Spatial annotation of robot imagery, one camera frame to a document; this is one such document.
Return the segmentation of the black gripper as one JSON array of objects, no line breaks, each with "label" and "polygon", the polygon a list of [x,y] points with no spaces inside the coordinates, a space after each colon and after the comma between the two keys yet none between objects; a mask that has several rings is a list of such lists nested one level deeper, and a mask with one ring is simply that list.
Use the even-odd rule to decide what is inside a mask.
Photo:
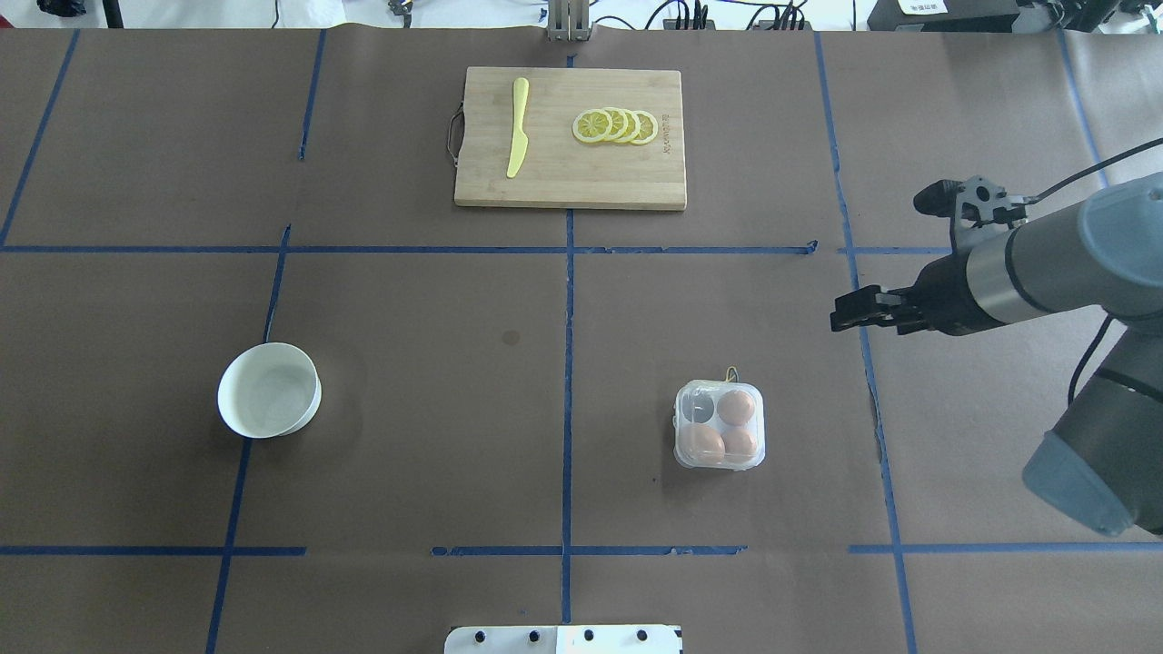
[{"label": "black gripper", "polygon": [[832,332],[857,327],[893,328],[905,335],[936,330],[964,336],[982,332],[983,311],[968,285],[968,258],[964,253],[955,253],[933,261],[909,287],[884,290],[869,285],[840,296],[830,314]]}]

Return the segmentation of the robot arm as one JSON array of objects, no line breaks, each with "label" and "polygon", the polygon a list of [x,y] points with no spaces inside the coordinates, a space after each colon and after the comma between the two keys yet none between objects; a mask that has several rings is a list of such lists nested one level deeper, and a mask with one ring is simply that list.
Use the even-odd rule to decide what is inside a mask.
[{"label": "robot arm", "polygon": [[1034,196],[976,175],[918,191],[919,213],[949,223],[949,251],[902,287],[840,296],[833,332],[968,337],[1089,313],[1065,406],[1023,465],[1039,500],[1103,536],[1160,536],[1160,173],[1114,183],[1030,218]]}]

